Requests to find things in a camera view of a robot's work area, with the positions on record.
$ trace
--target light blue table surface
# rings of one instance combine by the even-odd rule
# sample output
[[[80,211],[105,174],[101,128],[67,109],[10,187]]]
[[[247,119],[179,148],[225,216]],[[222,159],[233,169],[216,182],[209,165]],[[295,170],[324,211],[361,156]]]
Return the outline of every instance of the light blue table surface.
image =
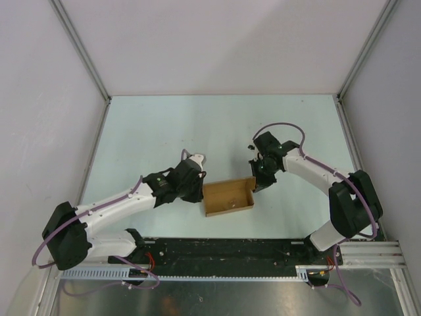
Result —
[[[261,126],[280,121],[305,130],[309,155],[353,171],[331,95],[113,97],[83,202],[117,194],[141,174],[175,167],[183,148],[207,156],[205,183],[251,176],[251,138]],[[270,131],[280,142],[300,140],[290,127]],[[304,238],[329,219],[322,192],[293,174],[276,176],[277,184],[254,195],[250,210],[205,217],[202,203],[176,200],[107,230],[136,228],[156,237]]]

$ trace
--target cardboard box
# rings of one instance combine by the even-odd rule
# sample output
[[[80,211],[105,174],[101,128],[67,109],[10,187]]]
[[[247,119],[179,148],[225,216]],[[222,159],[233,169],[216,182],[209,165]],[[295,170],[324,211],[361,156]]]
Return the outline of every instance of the cardboard box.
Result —
[[[207,217],[253,208],[254,176],[203,185],[203,203]]]

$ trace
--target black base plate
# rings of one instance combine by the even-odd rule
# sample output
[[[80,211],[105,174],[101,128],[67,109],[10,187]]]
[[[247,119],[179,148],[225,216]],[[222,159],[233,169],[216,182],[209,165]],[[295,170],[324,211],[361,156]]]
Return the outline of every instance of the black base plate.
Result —
[[[296,265],[326,265],[332,249],[309,255],[300,239],[144,238],[153,272],[180,277],[294,277]],[[342,264],[339,251],[338,263]],[[148,264],[143,257],[139,262]]]

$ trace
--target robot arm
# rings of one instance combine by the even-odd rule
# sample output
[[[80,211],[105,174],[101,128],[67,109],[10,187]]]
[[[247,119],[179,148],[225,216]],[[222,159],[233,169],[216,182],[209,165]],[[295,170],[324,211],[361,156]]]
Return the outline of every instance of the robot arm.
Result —
[[[57,206],[43,231],[44,240],[69,219],[79,217],[47,244],[58,269],[67,270],[94,257],[127,257],[144,248],[143,239],[134,229],[119,233],[102,230],[124,217],[171,203],[178,197],[192,203],[201,201],[205,161],[204,155],[191,155],[175,169],[141,178],[133,188],[113,197],[77,207],[69,202]]]
[[[257,152],[256,158],[250,161],[257,183],[255,192],[275,183],[275,173],[281,170],[300,176],[329,197],[330,220],[306,238],[316,251],[325,251],[346,238],[352,238],[370,224],[367,212],[352,189],[335,174],[300,155],[298,144],[292,141],[281,144],[271,133],[265,132],[249,148]],[[377,221],[383,210],[370,177],[361,170],[335,170],[347,176],[357,187]]]

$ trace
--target white wall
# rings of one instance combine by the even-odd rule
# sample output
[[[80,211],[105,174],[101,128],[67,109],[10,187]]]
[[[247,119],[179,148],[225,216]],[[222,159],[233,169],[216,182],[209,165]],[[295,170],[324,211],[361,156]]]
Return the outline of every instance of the white wall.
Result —
[[[0,3],[0,69],[4,315],[55,206],[75,202],[104,101],[48,1]]]
[[[362,159],[421,296],[421,1],[402,1],[346,95]]]
[[[336,93],[385,0],[63,0],[111,95]]]

